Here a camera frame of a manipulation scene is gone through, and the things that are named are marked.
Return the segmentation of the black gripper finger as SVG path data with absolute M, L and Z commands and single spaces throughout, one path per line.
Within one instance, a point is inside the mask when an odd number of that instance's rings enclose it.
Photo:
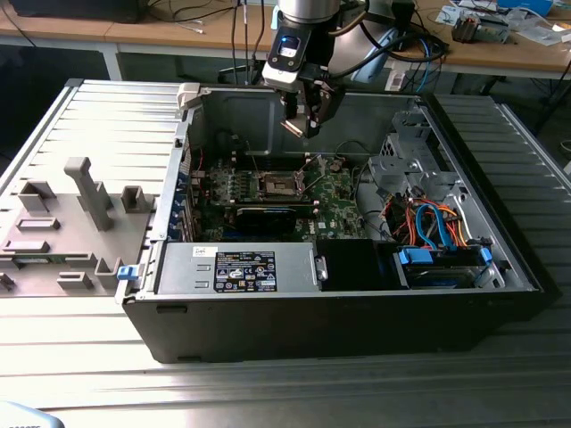
M 284 106 L 284 119 L 295 119 L 298 114 L 298 100 L 296 92 L 280 91 L 280 102 Z
M 325 81 L 304 82 L 302 100 L 305 126 L 303 134 L 308 139 L 316 136 L 320 127 L 332 119 L 344 98 L 344 87 L 329 85 Z

